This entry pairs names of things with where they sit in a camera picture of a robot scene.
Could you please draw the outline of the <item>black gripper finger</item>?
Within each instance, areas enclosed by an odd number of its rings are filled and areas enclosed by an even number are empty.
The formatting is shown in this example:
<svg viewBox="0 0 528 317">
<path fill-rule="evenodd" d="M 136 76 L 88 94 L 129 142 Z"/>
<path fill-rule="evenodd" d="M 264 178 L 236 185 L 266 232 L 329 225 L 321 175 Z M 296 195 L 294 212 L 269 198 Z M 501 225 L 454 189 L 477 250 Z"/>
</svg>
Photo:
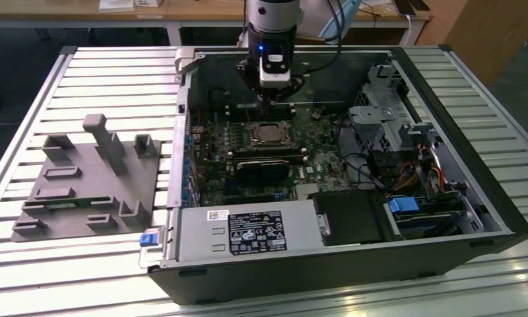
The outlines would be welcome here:
<svg viewBox="0 0 528 317">
<path fill-rule="evenodd" d="M 296 94 L 304 86 L 304 78 L 292 78 L 282 88 L 270 88 L 268 92 L 268 111 L 272 112 L 276 104 Z"/>
<path fill-rule="evenodd" d="M 266 90 L 260 84 L 260 76 L 254 63 L 250 60 L 241 60 L 236 65 L 236 70 L 248 89 L 257 96 L 257 109 L 260 114 L 268 114 L 269 100 L 266 97 Z"/>
</svg>

